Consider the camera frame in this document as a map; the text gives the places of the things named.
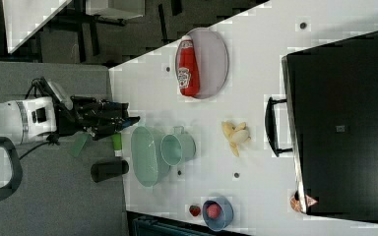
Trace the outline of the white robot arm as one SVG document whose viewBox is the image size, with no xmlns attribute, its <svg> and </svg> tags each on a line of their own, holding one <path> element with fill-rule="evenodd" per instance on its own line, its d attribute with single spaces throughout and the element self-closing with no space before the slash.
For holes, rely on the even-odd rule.
<svg viewBox="0 0 378 236">
<path fill-rule="evenodd" d="M 86 132 L 98 141 L 138 123 L 126 103 L 71 96 L 62 102 L 50 96 L 0 103 L 0 138 L 14 145 L 54 143 L 61 137 Z"/>
</svg>

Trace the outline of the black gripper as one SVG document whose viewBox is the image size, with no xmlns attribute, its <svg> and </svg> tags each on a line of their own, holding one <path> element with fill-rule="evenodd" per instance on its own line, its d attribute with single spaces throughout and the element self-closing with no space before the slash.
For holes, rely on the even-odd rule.
<svg viewBox="0 0 378 236">
<path fill-rule="evenodd" d="M 140 121 L 129 117 L 128 103 L 119 103 L 94 97 L 71 96 L 72 108 L 54 99 L 57 138 L 87 132 L 94 141 L 109 137 Z"/>
</svg>

